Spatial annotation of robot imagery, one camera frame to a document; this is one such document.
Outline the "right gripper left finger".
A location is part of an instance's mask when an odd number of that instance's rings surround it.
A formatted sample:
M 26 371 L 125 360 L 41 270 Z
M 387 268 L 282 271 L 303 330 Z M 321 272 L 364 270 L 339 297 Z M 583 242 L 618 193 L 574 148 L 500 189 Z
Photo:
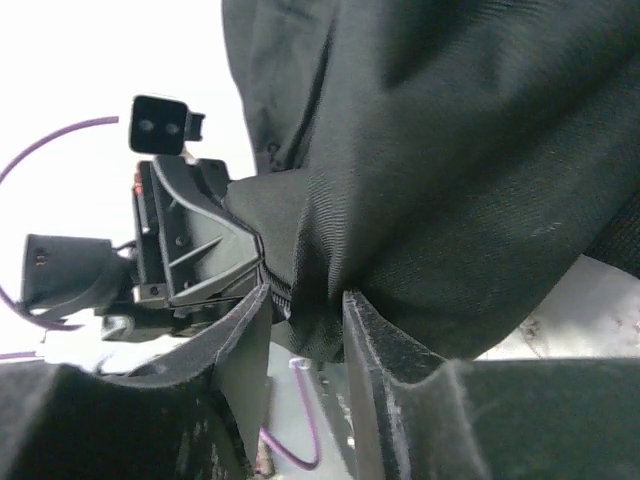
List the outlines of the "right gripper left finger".
M 264 418 L 271 293 L 129 376 L 1 369 L 5 479 L 246 479 Z

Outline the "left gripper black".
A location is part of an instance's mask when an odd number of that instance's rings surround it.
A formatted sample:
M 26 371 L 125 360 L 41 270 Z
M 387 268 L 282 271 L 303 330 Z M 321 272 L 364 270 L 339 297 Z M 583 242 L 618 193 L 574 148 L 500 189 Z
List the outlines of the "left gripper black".
M 105 340 L 188 337 L 221 319 L 258 283 L 261 247 L 223 207 L 221 160 L 156 157 L 132 189 L 134 263 L 122 293 L 100 309 Z

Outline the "black student backpack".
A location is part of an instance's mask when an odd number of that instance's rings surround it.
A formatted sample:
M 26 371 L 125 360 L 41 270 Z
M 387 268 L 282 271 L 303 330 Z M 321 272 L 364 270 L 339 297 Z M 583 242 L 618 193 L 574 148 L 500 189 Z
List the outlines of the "black student backpack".
M 635 1 L 226 1 L 257 173 L 227 208 L 343 356 L 342 296 L 445 357 L 505 338 L 581 255 L 639 271 Z

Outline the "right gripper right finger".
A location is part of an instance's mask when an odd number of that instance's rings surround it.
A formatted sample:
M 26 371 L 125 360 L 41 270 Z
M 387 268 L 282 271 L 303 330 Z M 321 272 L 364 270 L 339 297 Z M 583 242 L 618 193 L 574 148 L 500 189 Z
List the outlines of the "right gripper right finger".
M 445 360 L 343 297 L 361 479 L 635 479 L 635 359 Z

